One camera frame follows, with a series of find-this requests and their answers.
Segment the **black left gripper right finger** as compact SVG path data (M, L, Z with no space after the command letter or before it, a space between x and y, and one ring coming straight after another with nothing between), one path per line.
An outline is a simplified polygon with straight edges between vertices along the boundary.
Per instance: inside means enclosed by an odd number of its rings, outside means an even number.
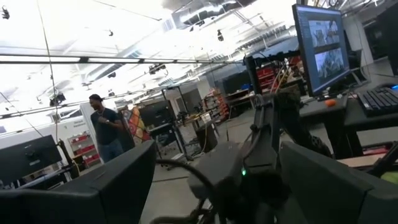
M308 224L398 224L398 185L294 142L279 160Z

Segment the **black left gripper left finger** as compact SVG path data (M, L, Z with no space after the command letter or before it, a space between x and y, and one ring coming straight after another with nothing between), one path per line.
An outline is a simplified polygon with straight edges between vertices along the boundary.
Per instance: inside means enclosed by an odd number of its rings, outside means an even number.
M52 190L0 190L0 224L138 224L155 170L153 140Z

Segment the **shelf with red bins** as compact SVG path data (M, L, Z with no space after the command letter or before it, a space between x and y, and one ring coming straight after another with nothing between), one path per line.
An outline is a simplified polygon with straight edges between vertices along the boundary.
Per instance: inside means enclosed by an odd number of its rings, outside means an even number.
M68 142L72 150L71 158L82 170L89 169L101 163L94 140L88 131L68 138Z

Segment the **black monitor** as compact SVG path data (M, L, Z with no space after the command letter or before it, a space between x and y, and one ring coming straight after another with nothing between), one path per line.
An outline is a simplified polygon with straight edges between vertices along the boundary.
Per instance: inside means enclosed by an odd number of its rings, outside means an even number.
M0 180L4 185L60 162L51 135L0 149Z

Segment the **black desk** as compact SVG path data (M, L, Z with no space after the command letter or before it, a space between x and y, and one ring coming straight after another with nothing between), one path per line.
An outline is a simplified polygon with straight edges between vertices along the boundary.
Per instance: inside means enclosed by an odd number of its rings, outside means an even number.
M398 113L367 117L358 100L344 96L328 107L324 101L311 101L300 109L306 122L323 123L334 155L347 159L363 155L357 132L398 127Z

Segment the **person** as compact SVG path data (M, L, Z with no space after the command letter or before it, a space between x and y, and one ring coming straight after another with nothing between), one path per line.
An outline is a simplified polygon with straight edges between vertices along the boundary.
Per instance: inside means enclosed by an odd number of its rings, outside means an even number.
M118 114L103 105L103 99L92 94L90 106L94 109L90 119L95 129L98 152L104 163L120 156L124 151L119 141L119 131L123 128Z

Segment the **orange checkered panel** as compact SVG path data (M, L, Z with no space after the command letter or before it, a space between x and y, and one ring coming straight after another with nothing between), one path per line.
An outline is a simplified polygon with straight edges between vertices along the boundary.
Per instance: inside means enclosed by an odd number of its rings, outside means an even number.
M132 109L125 106L121 108L119 112L121 113L121 121L132 137L135 146L150 140L150 135L146 131L146 127L141 119L141 114L137 106Z

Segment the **black keyboard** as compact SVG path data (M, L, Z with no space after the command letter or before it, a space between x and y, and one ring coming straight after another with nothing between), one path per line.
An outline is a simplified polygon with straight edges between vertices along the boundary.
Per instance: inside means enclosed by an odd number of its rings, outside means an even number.
M367 117L398 113L398 85L359 92L357 99Z

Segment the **black table frame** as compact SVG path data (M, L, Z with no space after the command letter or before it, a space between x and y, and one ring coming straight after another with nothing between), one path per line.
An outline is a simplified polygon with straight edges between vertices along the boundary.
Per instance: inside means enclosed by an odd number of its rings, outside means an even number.
M392 147L387 154L378 159L367 173L375 177L381 177L394 165L396 160L398 160L398 146Z

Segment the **black overhead frame bar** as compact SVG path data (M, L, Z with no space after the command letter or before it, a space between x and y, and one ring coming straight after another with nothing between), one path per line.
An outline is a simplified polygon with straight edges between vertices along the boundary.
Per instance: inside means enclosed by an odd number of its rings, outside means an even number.
M66 55L0 54L0 64L239 64L242 60L187 60L129 57L89 57Z

